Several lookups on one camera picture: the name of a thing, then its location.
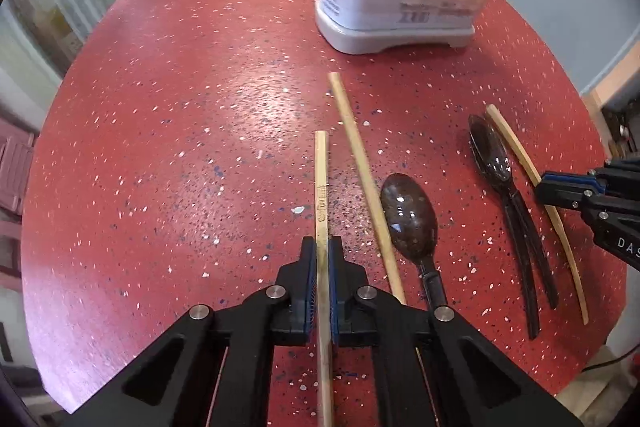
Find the bamboo chopstick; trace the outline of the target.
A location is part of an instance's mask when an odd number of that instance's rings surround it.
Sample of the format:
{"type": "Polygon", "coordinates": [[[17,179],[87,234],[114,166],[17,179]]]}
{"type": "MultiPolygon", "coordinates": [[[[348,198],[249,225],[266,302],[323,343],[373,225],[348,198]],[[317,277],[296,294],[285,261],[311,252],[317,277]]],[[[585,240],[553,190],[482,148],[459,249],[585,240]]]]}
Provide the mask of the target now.
{"type": "MultiPolygon", "coordinates": [[[[501,115],[500,110],[494,104],[488,104],[486,106],[486,114],[490,118],[492,123],[497,127],[503,139],[506,140],[506,143],[508,143],[516,158],[518,158],[518,161],[529,177],[529,181],[532,182],[533,186],[537,186],[541,181],[541,175],[534,165],[532,158],[530,158],[528,153],[526,152],[525,147],[521,143],[520,139],[518,139],[518,136],[515,134],[510,124],[508,124],[508,122],[506,121],[506,118],[501,115]]],[[[544,209],[548,213],[553,230],[559,237],[568,266],[570,267],[570,273],[572,273],[576,295],[579,301],[580,313],[582,314],[582,324],[588,325],[589,311],[585,291],[582,287],[582,278],[580,277],[573,249],[572,246],[570,246],[570,241],[568,240],[562,218],[559,214],[559,211],[554,206],[545,205],[544,209]]]]}
{"type": "Polygon", "coordinates": [[[352,106],[350,106],[340,74],[338,72],[330,72],[328,77],[331,90],[335,96],[338,113],[340,113],[344,124],[350,150],[355,159],[360,185],[367,202],[376,243],[378,243],[378,250],[380,251],[387,275],[388,285],[390,285],[392,295],[405,305],[407,300],[404,286],[402,286],[392,240],[390,239],[390,232],[386,225],[380,198],[378,197],[378,186],[372,176],[369,159],[364,149],[355,116],[352,113],[352,106]]]}
{"type": "Polygon", "coordinates": [[[320,426],[334,425],[328,221],[328,132],[314,132],[314,240],[316,241],[318,413],[320,426]]]}

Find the pink plastic stool stack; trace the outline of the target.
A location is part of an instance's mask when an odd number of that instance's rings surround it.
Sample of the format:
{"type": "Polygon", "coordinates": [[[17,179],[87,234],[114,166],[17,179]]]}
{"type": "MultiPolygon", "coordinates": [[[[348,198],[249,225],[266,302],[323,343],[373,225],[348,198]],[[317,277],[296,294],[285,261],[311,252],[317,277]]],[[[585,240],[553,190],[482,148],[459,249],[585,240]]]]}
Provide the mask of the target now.
{"type": "Polygon", "coordinates": [[[22,216],[36,136],[4,118],[1,136],[1,287],[22,291],[22,216]]]}

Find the dark slim spoon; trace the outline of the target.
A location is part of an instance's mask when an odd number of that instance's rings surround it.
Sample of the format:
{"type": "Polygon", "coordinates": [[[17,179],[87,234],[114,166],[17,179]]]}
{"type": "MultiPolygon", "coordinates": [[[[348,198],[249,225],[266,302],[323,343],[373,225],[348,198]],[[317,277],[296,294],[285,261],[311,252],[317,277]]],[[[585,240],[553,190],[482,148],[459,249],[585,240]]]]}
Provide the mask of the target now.
{"type": "Polygon", "coordinates": [[[558,288],[534,221],[521,192],[514,184],[510,159],[498,133],[480,115],[471,115],[468,123],[477,168],[497,192],[506,216],[506,225],[520,272],[528,338],[533,340],[540,333],[533,263],[538,269],[544,293],[552,310],[559,304],[558,288]]]}

